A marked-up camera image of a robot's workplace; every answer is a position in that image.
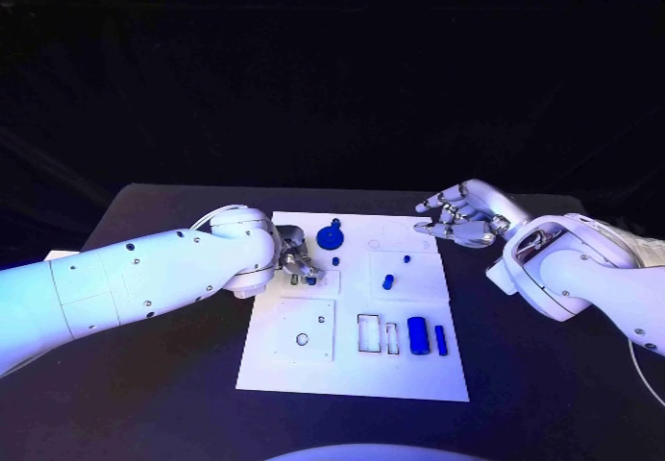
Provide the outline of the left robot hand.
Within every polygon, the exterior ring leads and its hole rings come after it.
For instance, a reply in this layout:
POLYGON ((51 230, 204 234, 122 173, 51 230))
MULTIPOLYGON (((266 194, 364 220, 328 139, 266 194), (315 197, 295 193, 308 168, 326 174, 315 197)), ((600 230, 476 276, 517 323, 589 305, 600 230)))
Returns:
POLYGON ((315 266, 309 255, 305 232, 299 226, 276 227, 282 241, 279 265, 282 270, 299 279, 322 279, 325 271, 315 266))

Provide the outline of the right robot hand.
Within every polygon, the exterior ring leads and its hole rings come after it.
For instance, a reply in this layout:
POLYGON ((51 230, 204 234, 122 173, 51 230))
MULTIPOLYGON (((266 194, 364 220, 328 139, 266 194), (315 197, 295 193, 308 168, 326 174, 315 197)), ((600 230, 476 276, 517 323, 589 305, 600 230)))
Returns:
POLYGON ((510 195, 478 179, 450 186, 416 206, 419 213, 432 209, 440 209, 437 220, 417 223, 413 229, 475 249, 492 246, 497 238, 510 241, 534 220, 510 195))

